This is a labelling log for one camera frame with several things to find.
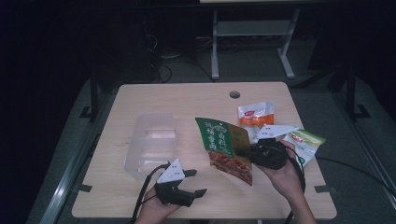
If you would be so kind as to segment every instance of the orange and white food package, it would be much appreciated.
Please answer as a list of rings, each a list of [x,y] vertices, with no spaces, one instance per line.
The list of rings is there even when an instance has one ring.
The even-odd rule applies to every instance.
[[[264,124],[274,124],[275,104],[272,101],[238,106],[239,126],[246,129],[250,144],[259,141],[257,134]]]

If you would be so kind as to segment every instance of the snack package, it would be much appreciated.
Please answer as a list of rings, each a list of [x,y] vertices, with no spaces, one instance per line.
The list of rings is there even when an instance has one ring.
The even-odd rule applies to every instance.
[[[204,147],[209,154],[210,165],[234,175],[250,186],[253,184],[251,162],[247,157],[236,155],[234,150],[250,150],[248,132],[238,126],[216,120],[195,118]]]
[[[319,146],[326,141],[325,138],[314,135],[306,130],[287,133],[283,140],[295,145],[296,153],[299,155],[303,167],[314,158]]]
[[[254,105],[242,105],[238,107],[239,126],[247,130],[250,144],[259,141],[257,134],[264,124],[274,124],[274,103],[261,102]]]

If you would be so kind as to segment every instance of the background table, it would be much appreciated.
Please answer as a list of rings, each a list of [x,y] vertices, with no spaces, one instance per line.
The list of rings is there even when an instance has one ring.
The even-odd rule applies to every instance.
[[[238,99],[230,97],[239,91]],[[210,167],[209,158],[195,122],[196,117],[219,119],[237,124],[237,107],[274,101],[276,124],[303,127],[284,83],[196,83],[124,85],[120,88],[94,152],[83,185],[73,207],[75,217],[131,217],[143,182],[123,169],[130,137],[137,116],[149,112],[171,112],[177,121],[176,154],[184,169],[196,169],[181,189],[207,189],[190,208],[182,207],[173,218],[285,218],[290,212],[286,200],[276,192],[269,179],[253,168],[253,186]],[[313,159],[305,168],[306,198],[316,218],[336,215],[328,192],[316,193],[315,186],[325,182]]]

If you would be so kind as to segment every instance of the transparent plastic bin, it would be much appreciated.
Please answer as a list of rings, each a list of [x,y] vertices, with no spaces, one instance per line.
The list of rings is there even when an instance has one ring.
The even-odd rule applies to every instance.
[[[176,122],[171,113],[147,113],[137,117],[124,169],[138,180],[174,159]]]

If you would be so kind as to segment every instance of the person's left hand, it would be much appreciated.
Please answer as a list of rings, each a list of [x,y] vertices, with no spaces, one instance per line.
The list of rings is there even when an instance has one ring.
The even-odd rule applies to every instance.
[[[136,224],[159,224],[181,207],[177,204],[163,204],[155,195],[156,192],[154,188],[145,194],[144,203],[142,203],[140,214],[135,222]]]

